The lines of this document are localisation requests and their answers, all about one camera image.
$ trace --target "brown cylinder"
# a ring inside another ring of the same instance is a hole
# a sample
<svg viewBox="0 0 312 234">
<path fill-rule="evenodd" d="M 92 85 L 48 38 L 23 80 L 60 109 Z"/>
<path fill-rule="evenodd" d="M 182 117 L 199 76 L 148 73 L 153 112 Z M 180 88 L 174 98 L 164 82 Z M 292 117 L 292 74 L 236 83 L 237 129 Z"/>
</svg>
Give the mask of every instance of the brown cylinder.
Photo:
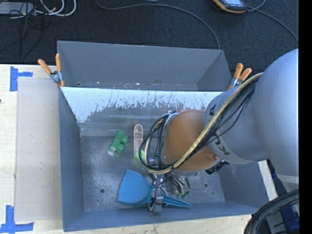
<svg viewBox="0 0 312 234">
<path fill-rule="evenodd" d="M 178 114 L 166 130 L 163 157 L 167 164 L 180 159 L 203 131 L 203 110 L 188 110 Z M 215 154 L 208 146 L 200 149 L 183 165 L 179 171 L 193 172 L 207 169 L 217 161 Z"/>
</svg>

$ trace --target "yellow cable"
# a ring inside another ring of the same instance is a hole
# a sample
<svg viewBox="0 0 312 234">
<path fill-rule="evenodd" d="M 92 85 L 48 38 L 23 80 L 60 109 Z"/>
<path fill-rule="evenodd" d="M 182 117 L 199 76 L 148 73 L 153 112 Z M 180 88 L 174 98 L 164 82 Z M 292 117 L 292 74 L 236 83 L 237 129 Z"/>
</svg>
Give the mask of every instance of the yellow cable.
<svg viewBox="0 0 312 234">
<path fill-rule="evenodd" d="M 259 78 L 263 73 L 259 73 L 251 78 L 249 78 L 247 81 L 245 81 L 243 84 L 241 84 L 232 94 L 231 96 L 219 107 L 219 109 L 217 110 L 217 112 L 214 114 L 214 116 L 210 119 L 210 121 L 208 122 L 208 124 L 206 125 L 206 127 L 204 128 L 204 130 L 200 133 L 200 135 L 198 136 L 198 138 L 194 141 L 194 143 L 190 146 L 190 148 L 188 149 L 188 151 L 180 158 L 178 159 L 173 167 L 176 168 L 179 165 L 181 165 L 186 159 L 187 157 L 195 150 L 195 148 L 198 146 L 198 144 L 203 140 L 203 138 L 205 137 L 205 135 L 208 133 L 208 131 L 211 129 L 211 127 L 213 126 L 213 124 L 216 122 L 216 120 L 220 117 L 220 115 L 222 114 L 222 112 L 226 109 L 226 107 L 231 103 L 231 101 L 235 98 L 235 96 L 237 96 L 245 87 L 247 87 L 249 85 L 249 83 L 251 83 L 252 81 L 254 81 L 255 79 Z M 150 137 L 148 137 L 147 143 L 145 145 L 145 158 L 147 159 L 147 146 L 148 143 L 150 141 Z M 150 173 L 156 174 L 156 175 L 160 175 L 160 174 L 166 174 L 172 171 L 172 166 L 165 168 L 163 170 L 154 170 L 154 169 L 148 169 Z"/>
</svg>

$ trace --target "black carpet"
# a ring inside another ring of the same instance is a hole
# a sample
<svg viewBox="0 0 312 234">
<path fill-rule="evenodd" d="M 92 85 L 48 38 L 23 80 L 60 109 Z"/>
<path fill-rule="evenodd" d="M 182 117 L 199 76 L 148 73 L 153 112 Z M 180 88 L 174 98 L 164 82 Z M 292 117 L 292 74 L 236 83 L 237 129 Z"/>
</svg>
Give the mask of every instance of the black carpet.
<svg viewBox="0 0 312 234">
<path fill-rule="evenodd" d="M 29 1 L 42 10 L 39 0 Z M 73 7 L 67 1 L 67 11 Z M 243 0 L 257 7 L 263 0 Z M 44 0 L 49 8 L 60 0 Z M 0 15 L 0 63 L 37 64 L 39 58 L 55 64 L 58 40 L 224 50 L 233 73 L 241 62 L 253 74 L 264 71 L 274 60 L 298 48 L 299 0 L 266 0 L 258 11 L 234 15 L 213 7 L 210 0 L 98 0 L 106 7 L 140 3 L 171 7 L 138 6 L 103 10 L 95 0 L 77 0 L 68 17 L 27 16 L 10 19 Z"/>
</svg>

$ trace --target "green plastic clip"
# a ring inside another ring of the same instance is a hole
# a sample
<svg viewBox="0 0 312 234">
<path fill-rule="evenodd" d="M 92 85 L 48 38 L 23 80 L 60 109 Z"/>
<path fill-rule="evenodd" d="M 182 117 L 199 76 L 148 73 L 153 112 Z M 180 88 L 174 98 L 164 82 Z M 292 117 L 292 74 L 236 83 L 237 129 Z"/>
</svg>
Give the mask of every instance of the green plastic clip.
<svg viewBox="0 0 312 234">
<path fill-rule="evenodd" d="M 122 153 L 125 150 L 125 144 L 127 144 L 129 138 L 125 135 L 125 132 L 122 130 L 118 130 L 112 145 L 110 146 L 109 150 L 112 152 L 119 152 Z"/>
</svg>

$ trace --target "blue scoop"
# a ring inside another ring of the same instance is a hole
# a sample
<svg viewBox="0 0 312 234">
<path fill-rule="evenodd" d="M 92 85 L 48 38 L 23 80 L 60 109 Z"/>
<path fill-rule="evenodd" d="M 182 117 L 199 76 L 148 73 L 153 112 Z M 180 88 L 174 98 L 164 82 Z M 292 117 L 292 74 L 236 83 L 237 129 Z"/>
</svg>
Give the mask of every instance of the blue scoop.
<svg viewBox="0 0 312 234">
<path fill-rule="evenodd" d="M 120 184 L 117 202 L 132 207 L 140 207 L 152 202 L 154 187 L 139 173 L 127 170 Z M 191 204 L 161 193 L 163 203 L 179 207 L 190 207 Z"/>
</svg>

